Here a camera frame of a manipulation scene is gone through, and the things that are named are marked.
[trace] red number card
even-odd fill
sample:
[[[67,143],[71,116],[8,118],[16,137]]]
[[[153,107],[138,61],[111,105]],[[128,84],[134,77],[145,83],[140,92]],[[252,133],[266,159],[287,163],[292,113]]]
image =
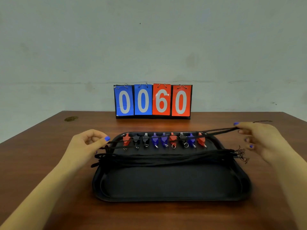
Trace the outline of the red number card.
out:
[[[153,84],[153,115],[170,115],[171,85]]]
[[[172,100],[172,116],[190,116],[191,85],[174,85]]]

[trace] white number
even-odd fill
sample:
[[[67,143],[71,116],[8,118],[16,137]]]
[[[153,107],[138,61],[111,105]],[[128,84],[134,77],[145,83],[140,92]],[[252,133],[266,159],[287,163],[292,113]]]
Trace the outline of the white number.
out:
[[[142,108],[142,93],[145,94],[145,108]],[[144,113],[148,110],[149,106],[149,97],[148,97],[148,92],[145,89],[141,89],[140,92],[138,93],[138,109],[140,112]]]
[[[123,97],[123,95],[126,96],[126,100],[127,100],[127,108],[126,108],[126,110],[124,109],[124,104],[122,103],[122,97]],[[130,110],[130,98],[129,98],[128,93],[127,93],[126,91],[124,91],[124,90],[121,91],[121,92],[119,93],[119,107],[120,107],[120,111],[121,111],[123,114],[128,113],[129,110]]]
[[[167,100],[165,98],[160,98],[160,95],[164,94],[167,95],[167,92],[165,89],[161,89],[157,92],[157,98],[156,98],[156,108],[160,113],[163,113],[167,109]],[[164,103],[163,109],[160,108],[160,102]]]
[[[180,95],[182,95],[182,97],[183,97],[183,104],[182,104],[182,109],[181,110],[179,110],[179,98],[180,98]],[[187,107],[187,95],[186,95],[186,93],[183,90],[180,90],[177,93],[176,101],[175,101],[175,108],[176,108],[177,113],[178,114],[183,114],[185,112],[186,107]]]

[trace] white wall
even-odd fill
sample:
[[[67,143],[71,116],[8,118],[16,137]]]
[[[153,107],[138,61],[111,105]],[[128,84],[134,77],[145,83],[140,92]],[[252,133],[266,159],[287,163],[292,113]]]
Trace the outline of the white wall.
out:
[[[307,0],[0,0],[0,142],[114,84],[192,84],[192,111],[307,120]]]

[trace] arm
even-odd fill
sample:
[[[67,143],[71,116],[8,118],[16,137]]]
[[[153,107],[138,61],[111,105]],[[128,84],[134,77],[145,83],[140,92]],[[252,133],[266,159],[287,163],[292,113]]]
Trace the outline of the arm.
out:
[[[275,170],[298,229],[307,229],[307,162],[279,131],[268,124],[235,123],[245,137],[246,148],[255,151]]]
[[[106,134],[96,130],[73,136],[59,164],[26,197],[0,230],[43,229],[67,182],[109,140]]]

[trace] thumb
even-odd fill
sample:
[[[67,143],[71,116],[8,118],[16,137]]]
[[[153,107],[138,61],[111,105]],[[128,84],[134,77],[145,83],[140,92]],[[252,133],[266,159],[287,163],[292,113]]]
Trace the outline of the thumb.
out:
[[[239,123],[234,123],[234,125],[238,128],[252,130],[255,123],[253,123],[253,122],[239,122]]]
[[[110,137],[107,136],[105,138],[101,138],[99,140],[97,140],[94,143],[91,143],[90,145],[88,145],[88,147],[90,148],[91,151],[97,151],[99,148],[105,146],[110,140]]]

